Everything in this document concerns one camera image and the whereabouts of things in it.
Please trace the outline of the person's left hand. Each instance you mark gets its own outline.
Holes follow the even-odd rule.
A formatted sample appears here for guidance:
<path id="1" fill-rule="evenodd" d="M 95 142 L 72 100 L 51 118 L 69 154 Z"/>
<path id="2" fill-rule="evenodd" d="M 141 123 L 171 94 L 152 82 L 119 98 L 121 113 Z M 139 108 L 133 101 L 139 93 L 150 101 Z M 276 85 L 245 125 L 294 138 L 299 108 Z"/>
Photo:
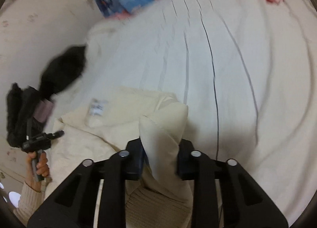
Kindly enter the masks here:
<path id="1" fill-rule="evenodd" d="M 36 158 L 36 152 L 29 152 L 26 157 L 26 176 L 25 183 L 36 192 L 41 192 L 41 181 L 36 181 L 32 170 L 32 159 Z M 44 178 L 49 176 L 49 167 L 46 152 L 39 157 L 36 165 L 36 173 Z"/>

